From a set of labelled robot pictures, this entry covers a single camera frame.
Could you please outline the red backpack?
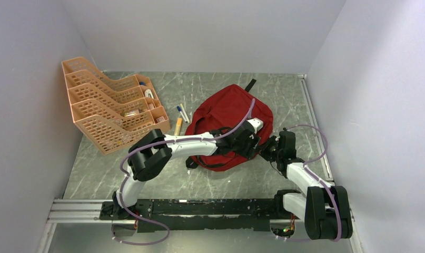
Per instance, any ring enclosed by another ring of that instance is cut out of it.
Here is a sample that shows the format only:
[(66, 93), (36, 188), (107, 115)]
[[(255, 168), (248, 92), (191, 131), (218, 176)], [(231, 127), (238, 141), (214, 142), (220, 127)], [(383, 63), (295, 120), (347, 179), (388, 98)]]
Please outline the red backpack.
[[(274, 118), (271, 109), (250, 94), (250, 89), (255, 83), (256, 80), (252, 79), (245, 88), (232, 84), (206, 99), (194, 112), (192, 122), (187, 127), (185, 135), (204, 132), (211, 132), (213, 135), (225, 134), (238, 125), (248, 112), (251, 102), (254, 101), (255, 105), (250, 118), (258, 118), (264, 123), (263, 128), (257, 133), (261, 138), (258, 146), (266, 142), (272, 133)], [(186, 166), (189, 169), (201, 166), (212, 171), (222, 172), (251, 160), (235, 155), (234, 152), (223, 154), (222, 150), (227, 146), (224, 138), (218, 140), (218, 144), (222, 145), (222, 148), (218, 148), (215, 154), (191, 156), (187, 158)]]

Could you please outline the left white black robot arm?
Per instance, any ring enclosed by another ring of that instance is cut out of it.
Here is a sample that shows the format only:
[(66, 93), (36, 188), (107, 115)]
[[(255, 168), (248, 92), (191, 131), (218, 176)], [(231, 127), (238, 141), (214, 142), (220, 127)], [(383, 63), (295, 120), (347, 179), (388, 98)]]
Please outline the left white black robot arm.
[(211, 130), (197, 135), (173, 136), (160, 129), (151, 130), (129, 149), (121, 161), (127, 164), (124, 186), (114, 192), (113, 211), (121, 219), (130, 218), (145, 183), (160, 174), (168, 161), (179, 157), (231, 158), (240, 155), (246, 159), (255, 155), (260, 141), (257, 132), (263, 127), (258, 118), (248, 119), (229, 131)]

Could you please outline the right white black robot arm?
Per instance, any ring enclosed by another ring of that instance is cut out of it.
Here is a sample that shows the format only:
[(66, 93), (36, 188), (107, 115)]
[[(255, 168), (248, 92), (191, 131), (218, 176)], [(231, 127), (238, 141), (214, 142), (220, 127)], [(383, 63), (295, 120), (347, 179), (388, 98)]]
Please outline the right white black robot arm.
[(299, 192), (281, 193), (273, 204), (279, 218), (293, 214), (304, 222), (311, 240), (349, 239), (353, 235), (348, 192), (333, 186), (311, 171), (307, 162), (296, 155), (295, 133), (283, 129), (259, 147), (260, 156), (275, 162), (276, 169), (299, 188)]

